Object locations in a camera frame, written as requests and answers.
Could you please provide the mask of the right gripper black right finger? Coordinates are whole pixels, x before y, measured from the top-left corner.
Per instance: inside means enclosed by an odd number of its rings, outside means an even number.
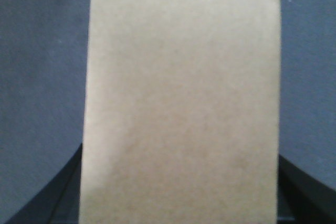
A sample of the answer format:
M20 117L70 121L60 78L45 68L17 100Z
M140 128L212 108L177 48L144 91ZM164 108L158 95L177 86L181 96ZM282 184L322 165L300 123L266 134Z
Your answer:
M308 175L281 155L278 189L293 216L280 223L335 223L335 190Z

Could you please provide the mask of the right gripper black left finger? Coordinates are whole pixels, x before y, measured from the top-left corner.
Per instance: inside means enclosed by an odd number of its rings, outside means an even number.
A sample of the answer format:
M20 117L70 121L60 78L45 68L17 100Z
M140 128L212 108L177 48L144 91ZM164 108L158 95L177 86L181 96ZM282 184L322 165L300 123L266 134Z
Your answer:
M82 145L63 169L7 223L78 223Z

